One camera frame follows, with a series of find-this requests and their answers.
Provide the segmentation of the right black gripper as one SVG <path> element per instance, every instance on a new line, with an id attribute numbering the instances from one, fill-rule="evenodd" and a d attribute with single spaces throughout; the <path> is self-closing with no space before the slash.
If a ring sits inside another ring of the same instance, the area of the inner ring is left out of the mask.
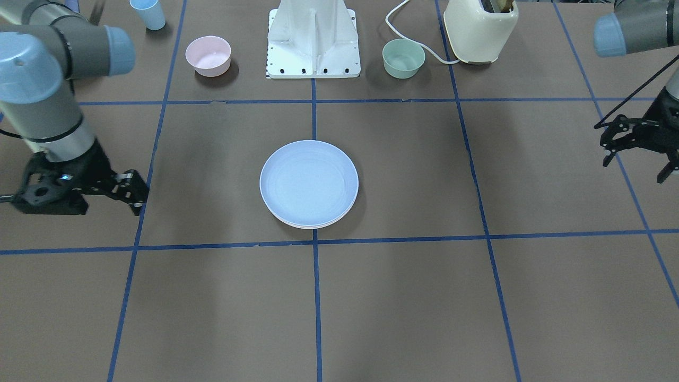
<path id="1" fill-rule="evenodd" d="M 51 162 L 44 152 L 33 154 L 11 205 L 24 214 L 85 215 L 84 196 L 101 195 L 126 203 L 139 216 L 149 193 L 140 172 L 114 172 L 99 140 L 94 140 L 90 149 L 73 160 Z"/>

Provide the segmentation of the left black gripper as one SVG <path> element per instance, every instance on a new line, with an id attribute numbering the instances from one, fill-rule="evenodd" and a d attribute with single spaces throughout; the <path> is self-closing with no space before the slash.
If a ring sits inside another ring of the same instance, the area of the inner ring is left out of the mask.
<path id="1" fill-rule="evenodd" d="M 618 152 L 642 148 L 667 155 L 668 163 L 657 175 L 658 184 L 678 172 L 677 90 L 662 89 L 642 118 L 616 116 L 599 127 L 604 129 L 599 141 L 605 152 L 604 167 Z"/>

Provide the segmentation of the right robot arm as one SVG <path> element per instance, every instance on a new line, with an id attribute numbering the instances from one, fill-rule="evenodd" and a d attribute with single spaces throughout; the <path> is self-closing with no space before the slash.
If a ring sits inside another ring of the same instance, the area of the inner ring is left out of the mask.
<path id="1" fill-rule="evenodd" d="M 139 215 L 149 188 L 135 170 L 115 172 L 75 99 L 73 80 L 131 72 L 136 54 L 121 28 L 100 24 L 76 1 L 2 1 L 2 115 L 32 150 L 19 188 L 2 202 L 24 214 L 83 215 L 103 195 Z"/>

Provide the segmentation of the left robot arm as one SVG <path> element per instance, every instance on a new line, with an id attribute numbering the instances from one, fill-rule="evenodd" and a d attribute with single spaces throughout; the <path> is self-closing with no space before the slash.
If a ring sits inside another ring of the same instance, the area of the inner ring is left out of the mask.
<path id="1" fill-rule="evenodd" d="M 600 57 L 618 57 L 675 47 L 677 43 L 677 1 L 616 1 L 613 13 L 599 18 L 594 27 L 593 44 Z M 677 72 L 669 78 L 641 118 L 618 115 L 611 121 L 607 120 L 676 62 L 677 57 L 674 57 L 594 126 L 595 129 L 604 130 L 599 140 L 599 144 L 605 150 L 602 161 L 604 167 L 607 167 L 619 152 L 640 148 L 667 156 L 668 163 L 656 178 L 658 184 L 677 174 Z"/>

